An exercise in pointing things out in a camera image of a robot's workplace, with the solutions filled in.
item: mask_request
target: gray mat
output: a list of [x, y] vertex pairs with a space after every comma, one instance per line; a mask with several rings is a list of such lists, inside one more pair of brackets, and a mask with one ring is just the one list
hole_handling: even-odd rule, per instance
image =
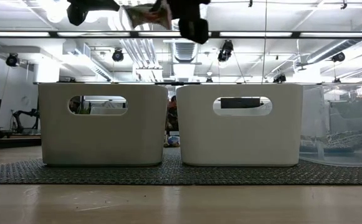
[[164, 149], [155, 167], [60, 168], [41, 159], [0, 166], [0, 184], [117, 185], [362, 185], [362, 167], [300, 161], [294, 167], [192, 167], [179, 149]]

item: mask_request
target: floor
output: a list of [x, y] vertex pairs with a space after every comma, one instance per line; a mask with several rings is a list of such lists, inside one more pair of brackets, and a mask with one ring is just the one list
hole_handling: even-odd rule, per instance
[[[38, 157], [0, 150], [0, 164]], [[362, 224], [362, 187], [0, 185], [0, 223]]]

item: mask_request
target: overhead track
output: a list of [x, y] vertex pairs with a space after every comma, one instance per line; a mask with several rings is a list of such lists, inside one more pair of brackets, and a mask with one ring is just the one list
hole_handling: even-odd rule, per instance
[[[178, 31], [19, 31], [0, 30], [0, 38], [23, 39], [174, 39]], [[362, 40], [362, 32], [328, 31], [211, 31], [210, 39], [327, 39]]]

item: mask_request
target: clear plastic container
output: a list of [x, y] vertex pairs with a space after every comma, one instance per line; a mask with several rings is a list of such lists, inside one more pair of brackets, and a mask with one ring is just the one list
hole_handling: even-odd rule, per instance
[[300, 158], [362, 166], [362, 83], [304, 87]]

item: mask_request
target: handle hole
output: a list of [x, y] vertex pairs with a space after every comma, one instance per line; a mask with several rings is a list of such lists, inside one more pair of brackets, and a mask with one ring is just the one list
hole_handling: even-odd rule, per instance
[[69, 110], [82, 115], [123, 115], [128, 102], [122, 96], [74, 96], [69, 100]]
[[266, 116], [272, 111], [272, 102], [264, 96], [221, 97], [212, 109], [219, 116]]

